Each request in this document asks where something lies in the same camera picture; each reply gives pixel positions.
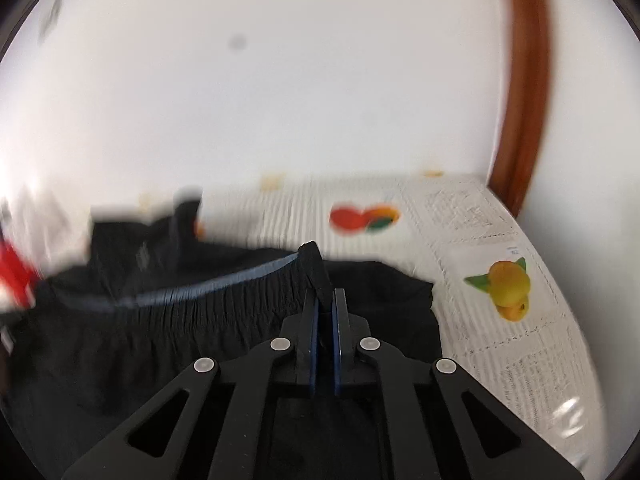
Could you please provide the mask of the white wall switch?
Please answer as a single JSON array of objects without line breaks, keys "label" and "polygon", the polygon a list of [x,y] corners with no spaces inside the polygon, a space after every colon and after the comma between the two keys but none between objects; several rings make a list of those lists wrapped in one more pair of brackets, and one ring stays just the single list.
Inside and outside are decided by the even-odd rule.
[{"label": "white wall switch", "polygon": [[64,0],[40,0],[38,44],[43,44],[60,19]]}]

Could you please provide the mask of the red gift bag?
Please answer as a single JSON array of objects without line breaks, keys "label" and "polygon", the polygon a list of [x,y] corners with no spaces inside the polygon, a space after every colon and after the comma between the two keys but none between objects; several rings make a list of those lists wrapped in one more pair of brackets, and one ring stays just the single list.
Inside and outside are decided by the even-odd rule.
[{"label": "red gift bag", "polygon": [[19,307],[30,308],[35,301],[34,289],[40,281],[39,273],[5,240],[1,242],[0,264],[1,284]]}]

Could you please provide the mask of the white plastic bag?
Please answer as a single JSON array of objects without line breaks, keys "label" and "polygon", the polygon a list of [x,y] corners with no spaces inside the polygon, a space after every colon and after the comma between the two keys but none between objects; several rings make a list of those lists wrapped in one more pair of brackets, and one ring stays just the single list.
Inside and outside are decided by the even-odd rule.
[{"label": "white plastic bag", "polygon": [[1,200],[1,234],[41,275],[51,275],[89,257],[89,206],[66,190],[22,188]]}]

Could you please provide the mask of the fruit print table cloth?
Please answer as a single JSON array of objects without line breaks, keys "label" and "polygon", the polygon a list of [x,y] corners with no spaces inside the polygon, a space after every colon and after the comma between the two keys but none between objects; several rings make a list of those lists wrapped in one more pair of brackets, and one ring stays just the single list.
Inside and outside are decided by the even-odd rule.
[{"label": "fruit print table cloth", "polygon": [[588,479],[605,423],[582,330],[516,221],[476,177],[351,177],[202,195],[198,230],[241,246],[315,242],[431,282],[444,355]]}]

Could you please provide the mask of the black white blue jacket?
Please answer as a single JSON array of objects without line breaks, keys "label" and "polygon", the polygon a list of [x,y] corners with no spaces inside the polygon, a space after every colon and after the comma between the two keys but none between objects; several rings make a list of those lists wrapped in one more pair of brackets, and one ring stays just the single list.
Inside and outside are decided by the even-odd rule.
[{"label": "black white blue jacket", "polygon": [[57,479],[185,367],[230,361],[280,332],[307,292],[346,292],[375,336],[423,362],[442,353],[432,285],[318,246],[243,248],[199,240],[198,200],[152,223],[102,220],[86,264],[41,281],[7,314],[1,409],[16,444]]}]

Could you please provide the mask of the brown wooden door frame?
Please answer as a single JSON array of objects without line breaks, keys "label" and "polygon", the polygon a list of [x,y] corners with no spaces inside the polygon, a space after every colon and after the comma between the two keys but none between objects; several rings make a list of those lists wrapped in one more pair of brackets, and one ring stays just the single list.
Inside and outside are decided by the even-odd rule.
[{"label": "brown wooden door frame", "polygon": [[544,136],[551,88],[548,0],[510,0],[510,78],[488,188],[516,217],[524,204]]}]

